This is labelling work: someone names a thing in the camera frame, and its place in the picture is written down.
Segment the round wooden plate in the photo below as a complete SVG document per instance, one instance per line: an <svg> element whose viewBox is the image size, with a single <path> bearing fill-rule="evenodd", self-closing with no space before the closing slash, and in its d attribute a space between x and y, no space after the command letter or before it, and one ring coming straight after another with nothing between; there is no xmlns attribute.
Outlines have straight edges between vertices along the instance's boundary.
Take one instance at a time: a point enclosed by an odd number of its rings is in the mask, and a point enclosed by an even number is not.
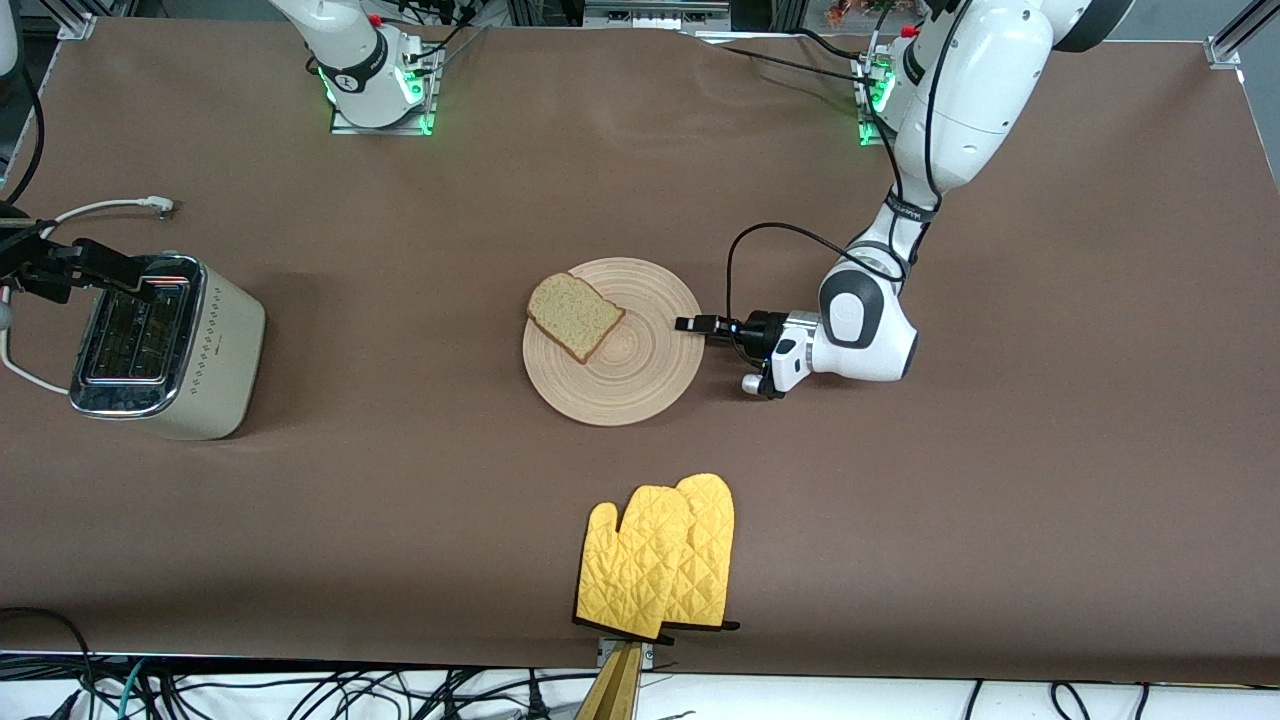
<svg viewBox="0 0 1280 720"><path fill-rule="evenodd" d="M582 263L570 274L625 315L585 364L527 322L524 365L535 391L556 411L594 427L623 427L663 413L701 364L701 337L675 328L677 318L701 311L692 291L675 273L635 258Z"/></svg>

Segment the slice of bread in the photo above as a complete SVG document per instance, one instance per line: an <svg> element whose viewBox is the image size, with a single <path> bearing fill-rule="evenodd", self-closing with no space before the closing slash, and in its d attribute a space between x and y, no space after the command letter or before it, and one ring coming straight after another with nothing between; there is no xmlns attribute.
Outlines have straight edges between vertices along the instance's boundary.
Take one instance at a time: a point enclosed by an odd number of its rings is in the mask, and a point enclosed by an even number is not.
<svg viewBox="0 0 1280 720"><path fill-rule="evenodd" d="M561 272L535 287L526 315L577 364L586 365L625 319L626 310L586 281Z"/></svg>

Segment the cream and chrome toaster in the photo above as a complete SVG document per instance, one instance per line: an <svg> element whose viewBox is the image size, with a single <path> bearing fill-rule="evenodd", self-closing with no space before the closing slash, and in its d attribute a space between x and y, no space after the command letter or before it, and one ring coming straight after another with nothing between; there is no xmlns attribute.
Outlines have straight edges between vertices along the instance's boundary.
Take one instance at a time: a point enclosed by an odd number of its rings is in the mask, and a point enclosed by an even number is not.
<svg viewBox="0 0 1280 720"><path fill-rule="evenodd" d="M137 290L101 290L68 384L72 407L165 439L243 421L262 351L260 301L189 255L134 255Z"/></svg>

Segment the yellow quilted oven mitt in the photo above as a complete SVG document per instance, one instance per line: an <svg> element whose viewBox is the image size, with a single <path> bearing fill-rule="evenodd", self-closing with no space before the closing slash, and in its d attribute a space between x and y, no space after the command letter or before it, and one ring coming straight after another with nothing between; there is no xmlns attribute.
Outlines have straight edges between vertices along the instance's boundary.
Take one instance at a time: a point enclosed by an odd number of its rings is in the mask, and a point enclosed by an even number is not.
<svg viewBox="0 0 1280 720"><path fill-rule="evenodd" d="M640 486L625 509L595 505L582 539L573 621L658 642L692 515L673 487Z"/></svg>
<svg viewBox="0 0 1280 720"><path fill-rule="evenodd" d="M686 477L675 489L685 498L690 523L676 565L664 625L696 632L736 632L726 618L735 507L724 480L710 473Z"/></svg>

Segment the grey metal box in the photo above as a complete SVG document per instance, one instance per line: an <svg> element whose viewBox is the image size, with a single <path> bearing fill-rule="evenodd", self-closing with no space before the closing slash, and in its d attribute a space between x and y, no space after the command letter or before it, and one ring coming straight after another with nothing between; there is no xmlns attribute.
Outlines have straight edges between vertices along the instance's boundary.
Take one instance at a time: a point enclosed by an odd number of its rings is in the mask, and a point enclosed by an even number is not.
<svg viewBox="0 0 1280 720"><path fill-rule="evenodd" d="M584 28L731 31L730 0L584 0Z"/></svg>

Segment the orange background object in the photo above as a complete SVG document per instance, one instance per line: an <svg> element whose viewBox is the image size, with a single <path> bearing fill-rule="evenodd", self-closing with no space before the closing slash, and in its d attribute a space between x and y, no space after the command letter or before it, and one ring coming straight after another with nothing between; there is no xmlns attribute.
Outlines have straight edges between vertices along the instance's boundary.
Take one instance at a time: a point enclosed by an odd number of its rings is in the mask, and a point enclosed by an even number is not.
<svg viewBox="0 0 1280 720"><path fill-rule="evenodd" d="M832 29L869 32L886 12L897 12L902 1L911 6L911 0L829 0L822 19Z"/></svg>

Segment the aluminium corner profile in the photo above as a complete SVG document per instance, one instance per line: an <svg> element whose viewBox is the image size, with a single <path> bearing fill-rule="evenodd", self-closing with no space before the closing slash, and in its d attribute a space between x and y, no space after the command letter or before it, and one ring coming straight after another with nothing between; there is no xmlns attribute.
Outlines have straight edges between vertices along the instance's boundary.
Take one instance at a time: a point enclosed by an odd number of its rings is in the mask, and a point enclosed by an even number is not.
<svg viewBox="0 0 1280 720"><path fill-rule="evenodd" d="M1274 20L1280 19L1280 0L1249 0L1217 33L1204 41L1204 54L1213 69L1240 63L1240 50Z"/></svg>

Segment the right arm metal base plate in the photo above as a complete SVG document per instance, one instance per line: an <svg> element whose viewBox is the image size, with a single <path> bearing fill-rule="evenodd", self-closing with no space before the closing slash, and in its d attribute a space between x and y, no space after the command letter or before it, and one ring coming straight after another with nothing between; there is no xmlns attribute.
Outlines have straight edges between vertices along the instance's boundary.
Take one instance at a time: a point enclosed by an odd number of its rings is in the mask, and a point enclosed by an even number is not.
<svg viewBox="0 0 1280 720"><path fill-rule="evenodd" d="M340 90L325 73L320 73L332 108L329 132L433 135L445 56L443 50L425 51L421 38L403 35L384 69L365 85L361 94Z"/></svg>

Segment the small metal post bracket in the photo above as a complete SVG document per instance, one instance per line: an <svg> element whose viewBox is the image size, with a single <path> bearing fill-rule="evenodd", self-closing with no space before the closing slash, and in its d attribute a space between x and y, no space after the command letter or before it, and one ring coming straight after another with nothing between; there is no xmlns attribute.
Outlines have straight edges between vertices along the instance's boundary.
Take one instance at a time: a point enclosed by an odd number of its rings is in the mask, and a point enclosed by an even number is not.
<svg viewBox="0 0 1280 720"><path fill-rule="evenodd" d="M596 667L603 669L608 659L622 650L628 650L631 646L636 646L640 651L640 669L643 673L653 671L655 667L655 646L650 642L632 641L623 638L607 637L600 638L596 643Z"/></svg>

